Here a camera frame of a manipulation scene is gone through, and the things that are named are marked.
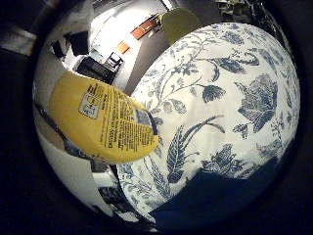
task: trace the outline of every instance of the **white fabric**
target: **white fabric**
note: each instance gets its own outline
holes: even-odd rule
[[[177,41],[132,97],[151,111],[160,144],[117,170],[125,196],[151,221],[149,212],[200,169],[245,179],[280,160],[300,107],[290,55],[265,31],[241,23],[206,26]]]

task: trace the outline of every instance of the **wall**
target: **wall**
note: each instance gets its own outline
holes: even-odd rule
[[[132,1],[116,9],[116,13],[102,25],[102,29],[94,41],[94,48],[105,58],[115,51],[117,44],[122,40],[130,46],[125,54],[117,53],[124,63],[113,81],[114,86],[122,90],[125,88],[141,47],[143,39],[136,40],[130,32],[150,15],[165,11],[166,9],[159,0]]]

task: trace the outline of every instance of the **barcode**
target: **barcode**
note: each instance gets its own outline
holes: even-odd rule
[[[149,115],[146,111],[136,110],[137,122],[139,124],[151,125]]]

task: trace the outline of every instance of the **floral fabric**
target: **floral fabric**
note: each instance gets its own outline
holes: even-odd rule
[[[288,52],[265,31],[242,23],[186,35],[154,62],[132,96],[153,115],[159,145],[117,171],[126,198],[150,221],[149,212],[199,170],[248,179],[269,160],[279,162],[300,107]]]

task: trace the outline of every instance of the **orange object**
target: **orange object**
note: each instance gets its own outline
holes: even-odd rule
[[[121,41],[118,43],[117,45],[117,51],[120,52],[120,53],[125,53],[130,47],[128,46],[128,44],[124,41]]]
[[[154,27],[157,26],[156,20],[146,20],[145,22],[141,23],[139,26],[137,26],[131,34],[138,40],[142,36],[144,36],[146,33],[151,31]]]

